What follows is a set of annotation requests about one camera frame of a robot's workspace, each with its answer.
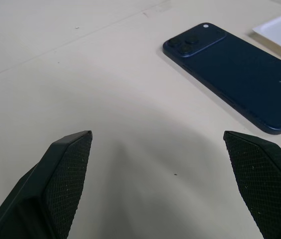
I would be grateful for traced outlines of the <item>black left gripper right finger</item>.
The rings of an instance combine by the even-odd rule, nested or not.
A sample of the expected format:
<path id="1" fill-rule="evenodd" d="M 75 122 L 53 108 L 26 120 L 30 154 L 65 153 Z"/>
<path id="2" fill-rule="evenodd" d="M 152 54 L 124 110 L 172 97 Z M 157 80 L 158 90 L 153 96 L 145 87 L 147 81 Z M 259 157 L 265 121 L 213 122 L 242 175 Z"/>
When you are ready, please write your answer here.
<path id="1" fill-rule="evenodd" d="M 264 239 L 281 239 L 281 148 L 234 131 L 223 139 L 239 192 Z"/>

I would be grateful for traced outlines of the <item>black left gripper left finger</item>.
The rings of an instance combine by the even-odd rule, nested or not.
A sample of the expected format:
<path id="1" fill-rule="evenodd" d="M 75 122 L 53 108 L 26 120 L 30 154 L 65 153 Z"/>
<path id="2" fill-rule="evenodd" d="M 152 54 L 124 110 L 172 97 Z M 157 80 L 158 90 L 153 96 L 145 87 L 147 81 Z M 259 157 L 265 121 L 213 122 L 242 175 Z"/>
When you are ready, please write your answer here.
<path id="1" fill-rule="evenodd" d="M 0 239 L 67 239 L 81 199 L 93 134 L 52 143 L 0 206 Z"/>

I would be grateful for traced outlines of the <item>dark blue smartphone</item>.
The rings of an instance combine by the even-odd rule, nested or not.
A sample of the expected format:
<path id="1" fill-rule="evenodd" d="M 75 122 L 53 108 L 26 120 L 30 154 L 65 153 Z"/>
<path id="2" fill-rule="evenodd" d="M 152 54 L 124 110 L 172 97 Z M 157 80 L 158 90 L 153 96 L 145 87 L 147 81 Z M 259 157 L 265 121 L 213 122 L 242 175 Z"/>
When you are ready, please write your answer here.
<path id="1" fill-rule="evenodd" d="M 163 52 L 259 129 L 281 134 L 281 59 L 208 22 Z"/>

